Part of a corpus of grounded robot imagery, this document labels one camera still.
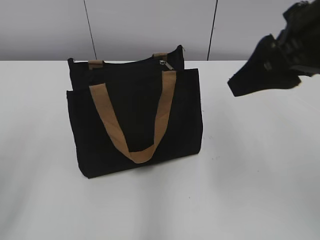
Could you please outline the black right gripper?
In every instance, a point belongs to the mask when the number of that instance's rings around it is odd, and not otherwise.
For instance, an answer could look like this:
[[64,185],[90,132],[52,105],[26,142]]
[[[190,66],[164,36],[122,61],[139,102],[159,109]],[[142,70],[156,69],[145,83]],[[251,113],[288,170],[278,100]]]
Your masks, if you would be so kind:
[[235,97],[292,89],[301,83],[298,72],[310,77],[320,73],[320,2],[297,2],[282,15],[285,28],[277,37],[264,36],[227,82]]

